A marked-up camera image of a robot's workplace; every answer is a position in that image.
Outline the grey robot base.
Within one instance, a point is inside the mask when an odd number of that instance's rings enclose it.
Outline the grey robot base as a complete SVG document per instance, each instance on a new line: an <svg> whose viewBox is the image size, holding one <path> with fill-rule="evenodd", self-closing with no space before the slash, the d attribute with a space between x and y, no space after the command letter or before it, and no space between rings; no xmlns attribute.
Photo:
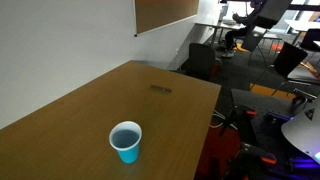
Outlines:
<svg viewBox="0 0 320 180"><path fill-rule="evenodd" d="M320 109L307 108L281 126L284 137L320 164Z"/></svg>

